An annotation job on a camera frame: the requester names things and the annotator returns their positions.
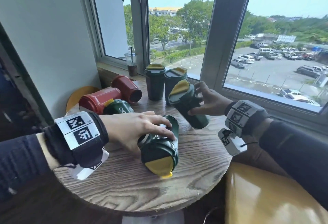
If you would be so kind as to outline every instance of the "lying red cup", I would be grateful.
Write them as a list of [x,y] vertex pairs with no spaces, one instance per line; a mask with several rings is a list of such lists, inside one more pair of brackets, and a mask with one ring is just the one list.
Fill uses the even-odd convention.
[[136,103],[142,97],[142,91],[125,75],[118,75],[112,81],[112,87],[118,88],[122,93],[122,100]]
[[103,114],[105,103],[110,99],[121,99],[121,91],[117,88],[105,88],[92,94],[84,95],[79,100],[79,107],[89,109],[96,114]]

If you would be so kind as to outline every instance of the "human hand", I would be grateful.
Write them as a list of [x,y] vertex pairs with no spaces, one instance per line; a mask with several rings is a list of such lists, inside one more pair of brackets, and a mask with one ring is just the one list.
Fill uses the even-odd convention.
[[232,100],[224,97],[218,92],[215,92],[213,89],[209,89],[205,82],[197,82],[194,86],[198,94],[202,93],[203,96],[200,98],[200,101],[203,101],[204,104],[200,107],[189,110],[189,115],[224,115],[224,110],[232,102]]
[[99,116],[104,123],[110,141],[121,143],[135,158],[141,159],[138,139],[145,134],[156,134],[176,140],[173,132],[159,124],[172,127],[168,119],[155,115],[153,111]]

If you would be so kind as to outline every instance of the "human arm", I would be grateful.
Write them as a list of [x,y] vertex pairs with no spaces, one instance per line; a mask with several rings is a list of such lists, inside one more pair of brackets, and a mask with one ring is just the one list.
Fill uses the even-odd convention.
[[[209,89],[204,82],[195,84],[204,104],[190,114],[226,115],[233,101]],[[328,209],[328,143],[281,121],[265,119],[252,137],[294,180]]]
[[[104,124],[109,142],[119,142],[134,157],[140,157],[137,140],[144,134],[154,133],[175,139],[174,134],[159,127],[171,123],[153,111],[99,116]],[[0,202],[5,201],[27,181],[57,168],[60,162],[51,155],[44,133],[28,135],[0,142]]]

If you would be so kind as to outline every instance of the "yellow lid flap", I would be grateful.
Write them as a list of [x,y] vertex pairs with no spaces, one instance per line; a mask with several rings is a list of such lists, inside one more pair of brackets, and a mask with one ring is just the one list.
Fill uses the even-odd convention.
[[187,80],[179,81],[177,85],[174,86],[170,95],[179,94],[181,92],[187,92],[189,89],[189,82]]
[[173,158],[171,156],[146,162],[146,167],[154,174],[162,177],[170,177],[173,170]]
[[171,69],[171,71],[172,71],[174,74],[179,75],[179,76],[182,76],[182,75],[184,75],[184,74],[187,72],[186,69],[183,69],[183,68],[181,68],[181,67],[177,67],[177,68]]
[[114,99],[110,99],[104,103],[104,106],[107,107],[109,104],[113,103]]
[[146,69],[164,69],[165,67],[161,64],[150,64]]

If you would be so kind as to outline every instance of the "sleeve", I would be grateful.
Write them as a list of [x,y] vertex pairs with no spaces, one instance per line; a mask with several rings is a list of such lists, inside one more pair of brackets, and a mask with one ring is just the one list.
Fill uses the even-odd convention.
[[273,121],[259,145],[328,210],[328,143]]
[[50,171],[35,134],[0,142],[0,202],[27,181]]

